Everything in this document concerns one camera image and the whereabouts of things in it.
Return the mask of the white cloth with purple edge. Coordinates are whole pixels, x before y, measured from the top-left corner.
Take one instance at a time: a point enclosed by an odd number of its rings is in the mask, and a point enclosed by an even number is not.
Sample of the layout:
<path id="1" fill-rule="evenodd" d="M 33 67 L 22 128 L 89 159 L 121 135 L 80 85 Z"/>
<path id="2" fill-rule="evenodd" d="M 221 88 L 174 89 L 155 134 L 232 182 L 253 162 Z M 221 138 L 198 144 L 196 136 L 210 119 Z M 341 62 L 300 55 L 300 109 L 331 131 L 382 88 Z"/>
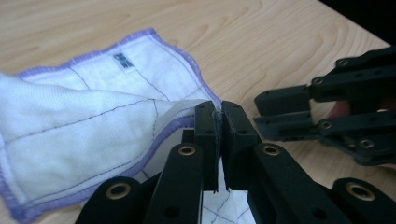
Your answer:
<path id="1" fill-rule="evenodd" d="M 153 29 L 59 66 L 0 72 L 0 196 L 34 224 L 111 177 L 147 180 L 214 100 L 196 61 Z"/>

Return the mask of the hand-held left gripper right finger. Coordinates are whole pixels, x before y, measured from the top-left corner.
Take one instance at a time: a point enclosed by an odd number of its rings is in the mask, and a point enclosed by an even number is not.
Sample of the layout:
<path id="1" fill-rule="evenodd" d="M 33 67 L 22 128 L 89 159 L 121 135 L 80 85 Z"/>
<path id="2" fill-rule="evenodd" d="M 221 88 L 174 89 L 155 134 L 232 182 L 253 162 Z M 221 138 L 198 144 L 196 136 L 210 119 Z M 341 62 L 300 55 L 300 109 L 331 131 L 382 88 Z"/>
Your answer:
<path id="1" fill-rule="evenodd" d="M 250 158 L 261 140 L 241 105 L 223 101 L 221 108 L 221 155 L 226 189 L 247 190 Z"/>

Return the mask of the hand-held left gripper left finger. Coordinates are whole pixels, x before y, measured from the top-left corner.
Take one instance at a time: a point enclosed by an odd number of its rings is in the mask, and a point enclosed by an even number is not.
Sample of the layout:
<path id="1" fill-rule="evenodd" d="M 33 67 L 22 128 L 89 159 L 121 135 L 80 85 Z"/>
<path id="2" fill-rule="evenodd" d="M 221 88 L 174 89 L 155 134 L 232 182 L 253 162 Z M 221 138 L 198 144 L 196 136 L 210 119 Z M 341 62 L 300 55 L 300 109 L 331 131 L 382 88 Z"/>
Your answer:
<path id="1" fill-rule="evenodd" d="M 212 101 L 194 108 L 194 128 L 185 130 L 182 143 L 192 143 L 204 152 L 204 191 L 219 189 L 220 127 L 217 110 Z"/>

